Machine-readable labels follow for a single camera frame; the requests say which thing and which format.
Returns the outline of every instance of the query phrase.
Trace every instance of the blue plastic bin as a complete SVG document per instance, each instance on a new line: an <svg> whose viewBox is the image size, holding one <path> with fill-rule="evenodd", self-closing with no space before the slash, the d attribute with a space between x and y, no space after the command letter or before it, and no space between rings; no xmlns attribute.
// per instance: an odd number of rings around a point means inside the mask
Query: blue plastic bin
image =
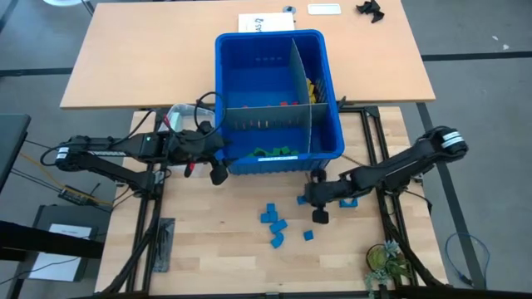
<svg viewBox="0 0 532 299"><path fill-rule="evenodd" d="M289 65L294 43L306 77L316 85L319 105L291 105L298 101L301 87ZM344 151L325 40L316 30L219 36L216 91L224 101L216 100L216 123L222 120L225 105L226 119L219 132L231 140L217 155L234 161L231 174L322 169ZM256 148L272 151L285 146L298 153L249 156Z"/></svg>

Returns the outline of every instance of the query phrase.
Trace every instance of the label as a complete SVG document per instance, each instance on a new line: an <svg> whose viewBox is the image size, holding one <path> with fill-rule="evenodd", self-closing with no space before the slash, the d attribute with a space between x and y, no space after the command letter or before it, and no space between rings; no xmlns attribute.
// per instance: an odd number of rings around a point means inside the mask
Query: label
<svg viewBox="0 0 532 299"><path fill-rule="evenodd" d="M457 131L457 132L452 132L452 133L449 133L447 135L444 135L443 136L443 140L450 140L450 139L453 139L455 137L458 137L460 136L460 133Z"/></svg>
<svg viewBox="0 0 532 299"><path fill-rule="evenodd" d="M105 151L105 150L89 150L90 154L101 155L101 156L117 156L117 157L126 157L127 154L124 152L114 152L114 151Z"/></svg>
<svg viewBox="0 0 532 299"><path fill-rule="evenodd" d="M283 160L289 160L289 159L298 159L298 156L259 158L259 162L265 162L265 161L283 161Z"/></svg>
<svg viewBox="0 0 532 299"><path fill-rule="evenodd" d="M461 141L464 141L464 139L461 138L461 137L456 137L456 138L453 138L451 140L447 140L446 142L442 143L441 147L442 148L446 148L446 147L449 147L449 146L451 146L451 145L453 145L455 143L461 142Z"/></svg>
<svg viewBox="0 0 532 299"><path fill-rule="evenodd" d="M277 32L294 29L291 12L239 14L239 32Z"/></svg>

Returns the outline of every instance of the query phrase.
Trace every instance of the blue cube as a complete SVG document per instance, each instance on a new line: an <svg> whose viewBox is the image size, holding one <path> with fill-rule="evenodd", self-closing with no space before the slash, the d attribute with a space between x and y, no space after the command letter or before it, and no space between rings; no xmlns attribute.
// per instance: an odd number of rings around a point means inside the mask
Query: blue cube
<svg viewBox="0 0 532 299"><path fill-rule="evenodd" d="M260 222L261 223L270 223L269 214L268 213L261 213L260 214Z"/></svg>
<svg viewBox="0 0 532 299"><path fill-rule="evenodd" d="M269 216L269 222L271 222L271 223L276 223L278 221L278 219L279 219L279 215L275 211L268 212L268 216Z"/></svg>
<svg viewBox="0 0 532 299"><path fill-rule="evenodd" d="M339 201L340 208L356 208L358 207L358 199L352 199L352 202L349 203L346 200L348 199L342 199Z"/></svg>
<svg viewBox="0 0 532 299"><path fill-rule="evenodd" d="M279 248L281 244L283 244L284 241L284 235L282 233L276 233L275 238L270 241L272 243L273 248Z"/></svg>
<svg viewBox="0 0 532 299"><path fill-rule="evenodd" d="M299 205L306 204L306 203L307 203L307 200L305 199L304 196L302 196L302 195L298 196L298 204Z"/></svg>
<svg viewBox="0 0 532 299"><path fill-rule="evenodd" d="M285 228L288 227L288 224L286 223L286 220L284 219L281 219L279 221L277 221L276 223L272 224L269 226L269 230L272 232L272 233L276 233L276 232L279 232Z"/></svg>
<svg viewBox="0 0 532 299"><path fill-rule="evenodd" d="M267 203L266 212L275 212L275 203Z"/></svg>
<svg viewBox="0 0 532 299"><path fill-rule="evenodd" d="M303 238L305 238L305 241L310 241L310 240L314 239L313 231L309 230L309 231L306 231L305 233L303 233Z"/></svg>

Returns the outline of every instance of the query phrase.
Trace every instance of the wooden tabletop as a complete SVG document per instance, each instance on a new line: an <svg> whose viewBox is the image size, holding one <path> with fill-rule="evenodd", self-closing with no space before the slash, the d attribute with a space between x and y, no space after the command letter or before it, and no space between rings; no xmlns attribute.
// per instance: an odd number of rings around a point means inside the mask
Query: wooden tabletop
<svg viewBox="0 0 532 299"><path fill-rule="evenodd" d="M390 154L406 149L409 142L399 108L383 107L380 111ZM135 113L132 126L144 113ZM346 143L344 154L369 163L360 116L347 113L340 116ZM150 117L139 131L152 130L153 121ZM145 170L145 164L132 159L126 159L124 165L135 171ZM327 172L333 179L354 167L352 162L339 158L331 161ZM312 222L310 206L299 206L296 202L306 182L304 173L229 176L222 185L213 186L209 171L210 166L205 166L188 179L174 171L165 183L161 217L175 218L175 235L170 270L153 274L150 294L365 289L364 276L368 272L365 253L370 246L384 241L374 193L360 199L357 208L339 208L337 203L330 203L331 222L321 225ZM409 189L423 194L418 184L411 184ZM284 244L278 249L269 243L272 234L268 225L259 221L266 203L276 203L279 217L288 222L288 228L283 231ZM97 291L109 285L130 255L139 204L139 199L131 198L111 215ZM426 203L416 196L403 194L401 206L411 248L432 274L445 282ZM305 242L303 231L309 229L314 231L315 239ZM144 263L142 258L138 287Z"/></svg>
<svg viewBox="0 0 532 299"><path fill-rule="evenodd" d="M214 90L214 40L238 31L240 13L296 7L296 29L318 29L327 44L338 99L434 100L400 0L379 0L386 14L355 12L363 0L338 3L341 15L312 16L313 0L99 3L61 108L156 107L194 103Z"/></svg>

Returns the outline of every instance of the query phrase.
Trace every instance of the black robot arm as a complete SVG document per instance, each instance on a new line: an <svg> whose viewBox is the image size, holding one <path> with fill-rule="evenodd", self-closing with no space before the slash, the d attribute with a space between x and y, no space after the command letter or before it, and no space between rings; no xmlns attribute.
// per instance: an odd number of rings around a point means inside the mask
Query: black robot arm
<svg viewBox="0 0 532 299"><path fill-rule="evenodd" d="M360 166L339 174L340 179L327 182L324 170L311 173L305 185L305 199L317 209L313 221L328 223L325 205L334 200L356 198L369 194L373 188L401 193L412 176L424 174L437 162L453 162L464 157L467 144L460 133L445 126L427 131L416 143L401 153L374 166Z"/></svg>
<svg viewBox="0 0 532 299"><path fill-rule="evenodd" d="M155 174L131 171L102 157L131 157L147 164L162 163L169 166L211 163L212 183L222 184L228 177L226 165L218 161L214 153L223 148L226 141L215 133L208 135L213 129L208 121L202 122L200 128L177 133L137 134L122 140L73 136L60 144L54 165L63 171L88 170L128 184L136 193L151 196L159 193Z"/></svg>

